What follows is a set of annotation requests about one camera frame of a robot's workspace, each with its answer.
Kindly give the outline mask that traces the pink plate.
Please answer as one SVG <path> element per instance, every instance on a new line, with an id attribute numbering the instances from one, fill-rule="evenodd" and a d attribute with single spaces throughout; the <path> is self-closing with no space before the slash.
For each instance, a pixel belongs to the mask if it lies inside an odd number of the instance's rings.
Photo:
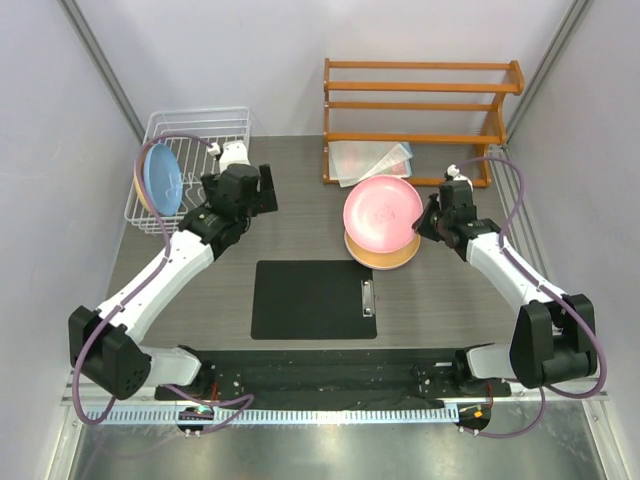
<path id="1" fill-rule="evenodd" d="M 391 253 L 415 237 L 413 223 L 423 203 L 417 190 L 404 179 L 381 175 L 366 179 L 348 194 L 343 207 L 347 235 L 365 250 Z"/>

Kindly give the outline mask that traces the yellow plate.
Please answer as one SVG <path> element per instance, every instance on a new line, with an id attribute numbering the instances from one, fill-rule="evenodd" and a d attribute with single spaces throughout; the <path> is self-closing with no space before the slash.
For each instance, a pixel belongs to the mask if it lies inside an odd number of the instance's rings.
<path id="1" fill-rule="evenodd" d="M 418 235 L 415 235 L 409 244 L 390 253 L 366 250 L 354 242 L 347 233 L 344 233 L 344 242 L 349 254 L 360 264 L 374 270 L 392 270 L 407 264 L 414 258 L 421 240 Z"/>

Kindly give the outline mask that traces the blue plate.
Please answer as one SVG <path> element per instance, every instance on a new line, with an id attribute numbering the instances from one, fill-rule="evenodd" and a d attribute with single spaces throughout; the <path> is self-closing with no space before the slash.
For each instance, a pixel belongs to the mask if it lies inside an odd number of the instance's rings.
<path id="1" fill-rule="evenodd" d="M 155 210 L 162 216 L 174 216 L 181 206 L 183 182 L 173 151 L 157 143 L 148 150 L 143 164 L 143 182 Z"/>

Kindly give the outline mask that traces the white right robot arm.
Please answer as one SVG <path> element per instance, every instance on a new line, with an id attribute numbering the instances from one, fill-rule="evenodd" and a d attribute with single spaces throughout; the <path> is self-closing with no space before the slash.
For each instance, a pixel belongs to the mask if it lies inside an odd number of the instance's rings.
<path id="1" fill-rule="evenodd" d="M 597 371 L 592 302 L 547 282 L 494 221 L 478 218 L 466 181 L 442 182 L 413 228 L 424 238 L 443 242 L 479 271 L 516 315 L 509 344 L 457 351 L 458 365 L 451 371 L 457 391 L 472 395 L 488 379 L 499 378 L 517 380 L 527 388 L 551 387 Z"/>

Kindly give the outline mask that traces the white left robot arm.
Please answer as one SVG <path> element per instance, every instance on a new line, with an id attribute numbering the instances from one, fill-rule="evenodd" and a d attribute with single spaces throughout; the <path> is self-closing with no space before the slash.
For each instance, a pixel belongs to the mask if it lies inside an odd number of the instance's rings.
<path id="1" fill-rule="evenodd" d="M 141 345 L 174 297 L 249 229 L 254 217 L 278 208 L 271 168 L 240 163 L 202 178 L 205 201 L 187 212 L 168 245 L 116 295 L 98 307 L 78 307 L 69 318 L 72 390 L 86 377 L 118 400 L 144 386 L 175 385 L 205 397 L 212 373 L 187 347 Z"/>

